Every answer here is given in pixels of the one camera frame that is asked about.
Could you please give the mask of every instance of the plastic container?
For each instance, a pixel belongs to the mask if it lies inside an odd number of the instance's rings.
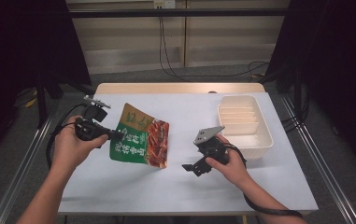
[[[273,138],[256,99],[250,95],[224,96],[218,106],[222,135],[245,159],[259,159],[273,146]]]

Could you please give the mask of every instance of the green label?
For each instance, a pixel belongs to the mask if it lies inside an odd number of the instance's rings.
[[[110,158],[114,161],[147,163],[148,134],[119,123],[116,130],[124,133],[122,141],[110,141]]]

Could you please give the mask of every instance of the snack bag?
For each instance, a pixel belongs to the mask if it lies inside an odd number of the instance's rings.
[[[110,141],[112,160],[166,168],[169,123],[125,104],[116,130],[124,137]]]

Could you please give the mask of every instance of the gray floor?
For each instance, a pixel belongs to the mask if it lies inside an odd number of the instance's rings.
[[[248,69],[245,65],[233,66],[212,66],[212,67],[197,67],[197,68],[182,68],[176,69],[176,73],[180,76],[190,75],[185,77],[186,80],[195,82],[248,82],[250,81],[249,74],[226,77],[226,75],[236,75]],[[256,71],[254,73],[263,73],[265,70]],[[96,87],[103,82],[180,82],[176,77],[166,75],[162,70],[118,73],[112,75],[93,75],[93,85]],[[282,103],[280,95],[276,91],[274,82],[264,85],[269,92],[273,104],[281,118],[287,119],[286,106]],[[61,100],[49,99],[48,106],[52,109],[57,106],[57,112],[54,115],[53,122],[50,125],[55,125],[59,117],[71,105],[75,105],[80,101],[83,94],[75,90],[63,86],[66,94]],[[17,99],[17,104],[24,102],[30,97],[25,94]],[[0,142],[0,201],[7,191],[8,186],[13,179],[17,169],[20,167],[21,160],[24,158],[26,150],[31,146],[32,140],[36,134],[36,126],[38,123],[37,107],[34,104],[31,107],[20,106],[17,117],[11,127],[7,130],[6,135]],[[327,162],[331,172],[333,173],[336,182],[341,187],[342,191],[347,195],[353,210],[356,213],[356,157],[349,148],[349,144],[336,135],[333,131],[333,123],[328,120],[321,109],[314,101],[310,101],[308,117],[305,121],[314,142],[317,144],[321,155]],[[13,206],[8,210],[9,216],[6,223],[14,223],[19,217],[23,209],[30,202],[36,190],[40,186],[42,180],[47,174],[47,164],[45,159],[45,146],[48,142],[48,135],[41,144],[38,153],[34,157],[34,162],[21,186],[20,193],[15,200]],[[335,202],[333,194],[325,184],[319,169],[316,167],[313,159],[308,152],[299,132],[293,130],[288,132],[288,137],[293,146],[294,152],[306,174],[308,185],[314,193],[314,197],[320,208],[319,211],[306,216],[309,223],[356,223],[356,221],[347,222],[339,207]],[[59,217],[58,222],[63,223],[63,218]],[[69,217],[68,223],[114,223],[114,217]],[[249,223],[256,223],[254,217],[249,218]]]

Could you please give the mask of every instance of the black cable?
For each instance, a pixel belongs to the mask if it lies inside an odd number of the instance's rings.
[[[306,89],[306,101],[304,103],[303,108],[301,109],[301,115],[295,115],[295,116],[291,117],[290,119],[284,119],[281,121],[282,123],[289,121],[288,124],[284,125],[284,129],[288,128],[289,126],[291,126],[294,123],[294,127],[290,128],[289,130],[285,130],[285,133],[289,133],[292,130],[298,128],[300,125],[304,124],[304,121],[306,120],[306,117],[308,116],[309,100],[310,100],[310,92],[309,92],[309,89]]]
[[[163,71],[169,75],[170,77],[177,77],[178,79],[182,80],[182,81],[186,81],[186,82],[190,82],[189,80],[187,79],[184,79],[184,77],[237,77],[237,76],[242,76],[242,75],[245,75],[247,73],[251,73],[251,71],[254,71],[256,70],[257,68],[260,68],[266,64],[269,64],[268,62],[251,62],[249,64],[249,70],[248,71],[245,71],[245,72],[242,72],[242,73],[237,73],[237,74],[232,74],[232,75],[215,75],[215,76],[192,76],[192,75],[184,75],[184,76],[179,76],[175,71],[174,69],[172,68],[171,66],[171,63],[169,62],[169,57],[168,57],[168,53],[166,51],[166,44],[165,44],[165,35],[164,35],[164,21],[163,21],[163,18],[160,17],[159,18],[159,21],[160,21],[160,48],[159,48],[159,61],[160,61],[160,66],[161,68],[163,69]],[[163,66],[163,62],[162,62],[162,48],[163,48],[163,43],[164,43],[164,53],[165,53],[165,57],[166,57],[166,61],[168,63],[168,67],[169,69],[171,70],[172,74],[169,73],[168,71],[165,70],[164,66]],[[250,66],[253,64],[253,63],[261,63],[261,65],[253,68],[253,69],[250,69]]]
[[[244,165],[246,167],[246,160],[244,158],[244,156],[242,155],[241,151],[234,145],[232,144],[224,144],[225,147],[230,148],[234,151],[236,151],[239,154],[239,157],[241,158],[241,160],[244,162]],[[267,215],[273,215],[273,216],[289,216],[289,217],[303,217],[301,215],[301,213],[294,211],[294,210],[289,210],[289,209],[269,209],[269,208],[264,208],[261,206],[258,206],[257,204],[255,204],[254,202],[252,202],[245,194],[244,194],[244,198],[245,201],[247,202],[247,204],[255,211],[263,213],[263,214],[267,214]]]
[[[261,64],[261,65],[256,66],[256,67],[254,67],[253,69],[250,69],[250,70],[248,70],[248,71],[241,72],[241,73],[237,73],[237,74],[232,74],[232,75],[214,75],[214,76],[212,76],[212,75],[208,75],[208,76],[199,76],[199,75],[197,75],[197,76],[191,76],[191,75],[186,75],[186,76],[180,76],[180,77],[238,77],[238,76],[242,76],[242,75],[245,75],[245,74],[247,74],[247,73],[250,73],[251,71],[254,71],[254,70],[256,70],[257,68],[263,67],[263,66],[265,66],[266,64],[268,64],[268,63]]]
[[[250,69],[250,66],[251,66],[253,63],[262,63],[262,66],[265,65],[265,64],[268,64],[267,62],[251,62],[251,63],[249,63],[249,64],[248,64],[248,69],[249,69],[249,71],[250,71],[250,77],[249,77],[249,81],[248,81],[249,83],[252,81],[253,75],[254,75],[254,74],[252,73],[252,71],[253,71],[254,69],[253,69],[253,70]]]
[[[47,159],[47,165],[49,166],[49,169],[52,166],[52,150],[54,148],[54,143],[55,143],[55,137],[56,135],[61,131],[62,128],[66,127],[69,124],[72,123],[68,123],[65,125],[62,125],[62,123],[64,122],[64,120],[67,118],[67,116],[76,108],[78,108],[79,106],[84,106],[86,107],[86,104],[79,104],[79,105],[74,105],[72,106],[63,116],[62,118],[59,120],[58,124],[55,126],[54,131],[50,134],[50,140],[47,143],[47,148],[46,148],[46,159]]]
[[[159,53],[159,60],[160,60],[160,66],[161,68],[163,69],[163,71],[168,74],[170,77],[177,77],[178,79],[182,80],[182,81],[188,81],[180,76],[178,76],[178,74],[172,69],[172,66],[171,66],[171,63],[169,62],[169,57],[168,57],[168,53],[166,51],[166,44],[165,44],[165,35],[164,35],[164,21],[163,21],[163,18],[160,17],[159,18],[159,21],[160,21],[160,53]],[[164,66],[163,66],[163,61],[161,59],[161,51],[162,51],[162,48],[163,48],[163,43],[164,43],[164,53],[165,53],[165,57],[166,57],[166,61],[168,63],[168,66],[169,66],[169,69],[171,70],[172,74],[168,73]]]

